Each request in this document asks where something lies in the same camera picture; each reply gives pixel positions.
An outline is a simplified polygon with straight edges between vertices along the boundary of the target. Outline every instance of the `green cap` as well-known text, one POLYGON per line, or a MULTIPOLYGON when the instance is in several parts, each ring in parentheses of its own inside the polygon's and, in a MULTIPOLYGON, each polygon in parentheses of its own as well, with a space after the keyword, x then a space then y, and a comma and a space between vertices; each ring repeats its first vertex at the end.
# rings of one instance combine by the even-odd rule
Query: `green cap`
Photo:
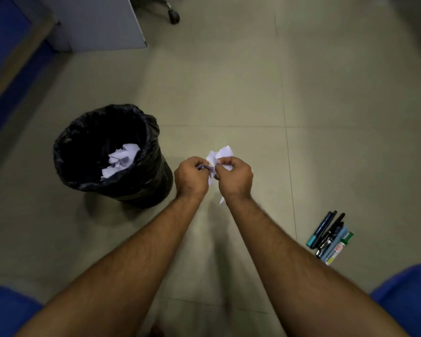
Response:
POLYGON ((342 243, 344 243, 345 245, 347 245, 347 244, 348 244, 349 239, 350 239, 350 238, 352 238, 353 236, 354 236, 354 233, 348 232, 348 234, 346 234, 346 235, 345 235, 345 237, 344 237, 344 238, 342 238, 340 241, 341 241, 342 243))

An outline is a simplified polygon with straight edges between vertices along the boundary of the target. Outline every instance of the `paper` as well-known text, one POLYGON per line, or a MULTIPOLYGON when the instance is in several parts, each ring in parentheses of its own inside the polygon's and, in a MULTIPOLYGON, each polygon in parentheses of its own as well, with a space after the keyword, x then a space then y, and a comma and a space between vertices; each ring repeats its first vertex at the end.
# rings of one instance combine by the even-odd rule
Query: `paper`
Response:
POLYGON ((124 144, 121 149, 117 149, 112 154, 109 154, 109 167, 101 169, 101 178, 109 178, 116 172, 128 168, 135 159, 137 152, 140 150, 137 144, 124 144))
MULTIPOLYGON (((220 161, 218 160, 219 158, 222 157, 232 157, 233 153, 232 150, 229 146, 225 146, 224 148, 221 148, 220 150, 218 150, 217 152, 215 151, 210 151, 206 160, 209 162, 210 166, 204 165, 204 164, 200 164, 197 168, 199 170, 206 168, 210 170, 210 175, 209 175, 209 186, 212 184, 212 179, 215 177, 215 175, 217 174, 215 171, 215 166, 217 164, 221 164, 220 161)), ((229 164, 222 164, 223 167, 225 167, 225 169, 228 169, 229 171, 232 170, 232 165, 229 164)), ((222 197, 220 200, 220 204, 222 204, 225 201, 225 198, 222 197)))

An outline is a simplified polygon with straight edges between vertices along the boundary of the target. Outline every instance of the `floor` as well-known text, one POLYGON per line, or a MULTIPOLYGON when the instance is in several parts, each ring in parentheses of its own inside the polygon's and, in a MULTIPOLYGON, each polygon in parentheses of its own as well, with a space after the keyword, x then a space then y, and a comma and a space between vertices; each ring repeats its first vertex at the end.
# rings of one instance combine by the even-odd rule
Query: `floor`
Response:
MULTIPOLYGON (((421 2, 171 2, 177 26, 158 5, 136 10, 148 49, 60 56, 0 133, 0 283, 47 301, 174 196, 138 215, 62 185, 54 139, 109 103, 157 118, 172 169, 230 145, 301 244, 345 212, 355 236, 333 267, 365 291, 420 263, 421 2)), ((159 317, 173 336, 281 336, 218 202, 213 185, 144 329, 159 317)))

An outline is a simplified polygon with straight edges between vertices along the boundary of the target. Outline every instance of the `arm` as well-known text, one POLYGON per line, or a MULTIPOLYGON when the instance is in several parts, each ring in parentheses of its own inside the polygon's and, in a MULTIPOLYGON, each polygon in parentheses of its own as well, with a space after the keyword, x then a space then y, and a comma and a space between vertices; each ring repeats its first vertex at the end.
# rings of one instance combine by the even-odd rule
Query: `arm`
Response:
POLYGON ((149 224, 56 295, 16 334, 133 336, 208 190, 206 160, 191 157, 174 172, 176 199, 149 224))
POLYGON ((367 294, 290 238, 250 195, 248 164, 222 158, 219 188, 288 336, 407 336, 367 294))

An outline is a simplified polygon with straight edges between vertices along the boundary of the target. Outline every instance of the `garbage bin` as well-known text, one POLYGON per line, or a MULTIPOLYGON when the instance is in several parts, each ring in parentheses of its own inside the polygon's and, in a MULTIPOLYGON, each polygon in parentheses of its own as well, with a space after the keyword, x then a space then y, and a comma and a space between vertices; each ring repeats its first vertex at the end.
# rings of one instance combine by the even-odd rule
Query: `garbage bin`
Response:
POLYGON ((108 105, 84 113, 56 139, 53 155, 61 181, 144 209, 162 202, 173 186, 173 173, 162 155, 156 118, 135 105, 108 105), (130 166, 109 178, 109 154, 124 144, 140 147, 130 166))

